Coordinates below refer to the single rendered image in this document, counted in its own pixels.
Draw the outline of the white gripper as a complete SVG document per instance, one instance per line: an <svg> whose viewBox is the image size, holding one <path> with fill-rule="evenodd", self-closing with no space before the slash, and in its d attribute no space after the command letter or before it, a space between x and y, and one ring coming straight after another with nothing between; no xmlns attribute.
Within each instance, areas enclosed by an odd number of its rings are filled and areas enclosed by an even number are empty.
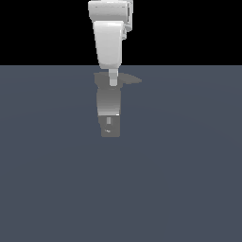
<svg viewBox="0 0 242 242"><path fill-rule="evenodd" d="M118 68L122 62L122 21L95 21L93 23L95 47L101 69L110 69L110 85L116 86Z"/></svg>

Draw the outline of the grey faucet body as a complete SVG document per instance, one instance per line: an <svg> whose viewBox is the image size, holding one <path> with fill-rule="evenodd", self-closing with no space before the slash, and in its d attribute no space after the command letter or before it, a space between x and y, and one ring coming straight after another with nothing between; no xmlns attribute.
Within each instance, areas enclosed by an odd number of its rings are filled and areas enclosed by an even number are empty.
<svg viewBox="0 0 242 242"><path fill-rule="evenodd" d="M98 89L97 118L102 137L120 136L121 91L116 88Z"/></svg>

